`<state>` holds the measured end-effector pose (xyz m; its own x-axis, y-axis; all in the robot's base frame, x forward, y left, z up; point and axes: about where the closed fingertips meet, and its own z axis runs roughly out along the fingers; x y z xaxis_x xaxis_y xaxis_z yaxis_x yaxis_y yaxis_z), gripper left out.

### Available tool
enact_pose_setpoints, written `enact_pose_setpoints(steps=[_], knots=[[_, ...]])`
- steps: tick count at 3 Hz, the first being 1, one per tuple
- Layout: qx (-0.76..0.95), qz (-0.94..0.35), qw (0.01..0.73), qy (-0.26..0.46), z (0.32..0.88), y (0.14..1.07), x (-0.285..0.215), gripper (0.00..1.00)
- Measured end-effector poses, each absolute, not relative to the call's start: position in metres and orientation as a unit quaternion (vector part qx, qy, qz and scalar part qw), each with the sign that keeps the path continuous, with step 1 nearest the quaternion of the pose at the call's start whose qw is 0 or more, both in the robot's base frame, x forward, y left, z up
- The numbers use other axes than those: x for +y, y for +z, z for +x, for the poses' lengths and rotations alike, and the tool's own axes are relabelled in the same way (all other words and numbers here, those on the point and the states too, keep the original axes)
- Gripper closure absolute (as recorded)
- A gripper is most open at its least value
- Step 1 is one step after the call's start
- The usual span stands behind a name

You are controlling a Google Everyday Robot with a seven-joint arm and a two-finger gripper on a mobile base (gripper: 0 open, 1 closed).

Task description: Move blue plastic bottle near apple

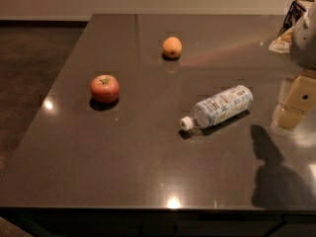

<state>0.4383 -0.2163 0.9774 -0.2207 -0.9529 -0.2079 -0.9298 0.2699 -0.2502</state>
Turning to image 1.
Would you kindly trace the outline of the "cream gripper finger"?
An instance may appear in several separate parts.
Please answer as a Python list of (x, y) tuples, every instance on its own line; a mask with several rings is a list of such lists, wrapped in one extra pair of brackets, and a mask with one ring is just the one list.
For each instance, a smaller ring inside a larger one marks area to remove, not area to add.
[(316, 107), (316, 71), (301, 72), (286, 78), (280, 87), (276, 106), (276, 125), (295, 129)]

